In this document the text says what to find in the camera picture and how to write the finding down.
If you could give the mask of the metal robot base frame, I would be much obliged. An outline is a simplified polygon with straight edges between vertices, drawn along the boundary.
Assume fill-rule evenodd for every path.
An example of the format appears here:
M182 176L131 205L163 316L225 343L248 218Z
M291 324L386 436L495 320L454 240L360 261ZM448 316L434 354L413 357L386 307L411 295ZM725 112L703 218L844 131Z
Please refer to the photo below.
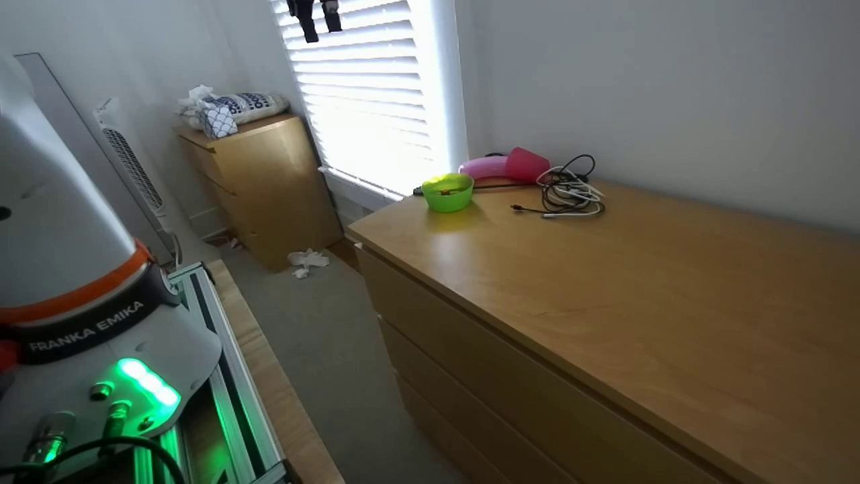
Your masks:
M203 262L168 276L191 320L219 338L219 357L196 389L166 396L166 379L143 357L121 366L160 402L172 402L172 425L152 436L160 449L131 449L135 484L301 484L269 421L230 320Z

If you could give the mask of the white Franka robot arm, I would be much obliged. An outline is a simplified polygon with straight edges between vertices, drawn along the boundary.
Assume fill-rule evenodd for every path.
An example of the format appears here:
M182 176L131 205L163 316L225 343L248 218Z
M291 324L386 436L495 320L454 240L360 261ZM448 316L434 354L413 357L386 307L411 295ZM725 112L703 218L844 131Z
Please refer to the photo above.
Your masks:
M166 431L219 357L0 55L0 463Z

